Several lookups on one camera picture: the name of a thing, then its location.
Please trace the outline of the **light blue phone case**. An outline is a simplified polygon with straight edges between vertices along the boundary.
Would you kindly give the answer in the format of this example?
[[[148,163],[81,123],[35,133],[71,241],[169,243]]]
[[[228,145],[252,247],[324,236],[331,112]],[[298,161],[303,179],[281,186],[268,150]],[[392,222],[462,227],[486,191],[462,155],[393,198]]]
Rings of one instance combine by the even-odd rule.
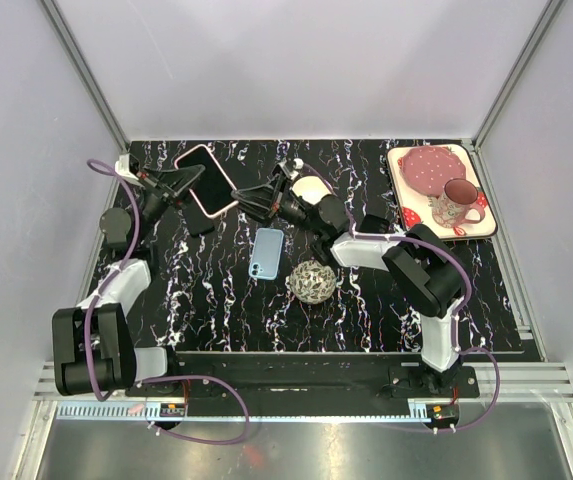
[[[256,280],[275,280],[281,260],[284,233],[279,229],[259,228],[251,251],[249,276]]]

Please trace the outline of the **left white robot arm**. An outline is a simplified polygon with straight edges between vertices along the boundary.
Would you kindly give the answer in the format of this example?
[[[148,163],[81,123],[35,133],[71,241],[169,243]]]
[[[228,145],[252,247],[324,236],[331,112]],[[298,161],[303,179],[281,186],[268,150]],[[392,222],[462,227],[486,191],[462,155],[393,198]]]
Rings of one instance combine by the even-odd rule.
[[[88,167],[115,178],[127,208],[110,208],[100,218],[107,248],[115,255],[97,287],[76,306],[52,317],[55,385],[59,394],[94,394],[104,401],[115,390],[147,384],[162,396],[181,386],[182,372],[171,365],[166,347],[137,348],[127,324],[135,301],[151,285],[157,252],[146,241],[170,208],[179,208],[205,172],[202,165],[149,170],[131,162],[114,166],[90,159]]]

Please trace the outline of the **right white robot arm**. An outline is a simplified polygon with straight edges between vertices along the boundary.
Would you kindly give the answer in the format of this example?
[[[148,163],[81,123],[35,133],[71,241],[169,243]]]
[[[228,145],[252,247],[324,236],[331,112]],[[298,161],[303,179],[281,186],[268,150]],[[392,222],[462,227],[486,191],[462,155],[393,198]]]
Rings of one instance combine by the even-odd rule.
[[[237,206],[263,225],[279,217],[315,236],[311,249],[324,265],[387,271],[420,315],[423,344],[420,384],[442,396],[456,383],[460,356],[455,316],[472,285],[462,263],[427,226],[403,234],[364,233],[325,181],[280,165],[268,182],[232,192]]]

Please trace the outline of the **black phone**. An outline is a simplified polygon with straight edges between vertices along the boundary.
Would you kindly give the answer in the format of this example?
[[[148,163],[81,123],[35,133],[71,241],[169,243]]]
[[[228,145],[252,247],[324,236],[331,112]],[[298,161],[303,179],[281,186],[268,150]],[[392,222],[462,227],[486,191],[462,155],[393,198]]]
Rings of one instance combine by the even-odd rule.
[[[214,223],[194,203],[185,203],[182,214],[191,237],[197,238],[214,231]]]

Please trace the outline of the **pink cased phone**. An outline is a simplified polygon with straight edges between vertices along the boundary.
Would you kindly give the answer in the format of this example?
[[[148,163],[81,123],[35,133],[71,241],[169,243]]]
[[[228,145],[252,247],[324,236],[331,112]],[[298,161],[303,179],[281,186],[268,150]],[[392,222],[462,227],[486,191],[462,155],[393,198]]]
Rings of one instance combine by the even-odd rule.
[[[199,144],[180,154],[174,160],[174,166],[205,168],[190,193],[207,218],[215,219],[237,206],[238,202],[232,197],[236,186],[208,146]]]

